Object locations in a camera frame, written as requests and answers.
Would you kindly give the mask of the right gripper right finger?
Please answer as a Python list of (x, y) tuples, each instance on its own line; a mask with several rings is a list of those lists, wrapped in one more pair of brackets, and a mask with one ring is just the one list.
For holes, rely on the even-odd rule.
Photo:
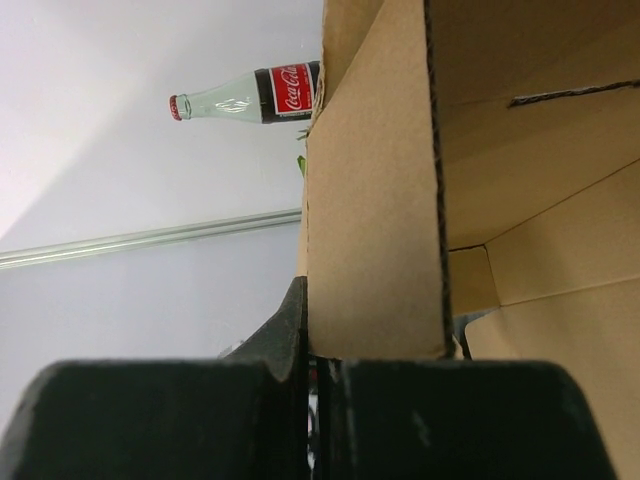
[(545, 361), (318, 364), (325, 479), (612, 479), (586, 398)]

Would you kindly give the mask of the large cardboard box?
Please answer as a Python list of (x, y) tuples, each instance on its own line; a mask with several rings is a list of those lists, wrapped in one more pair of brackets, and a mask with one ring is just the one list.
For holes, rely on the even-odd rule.
[(639, 475), (639, 5), (328, 1), (299, 269), (314, 353), (562, 365)]

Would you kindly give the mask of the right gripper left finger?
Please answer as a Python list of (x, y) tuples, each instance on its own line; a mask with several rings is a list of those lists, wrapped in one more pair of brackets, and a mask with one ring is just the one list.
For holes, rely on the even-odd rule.
[(41, 370), (1, 440), (5, 479), (306, 479), (307, 282), (226, 356)]

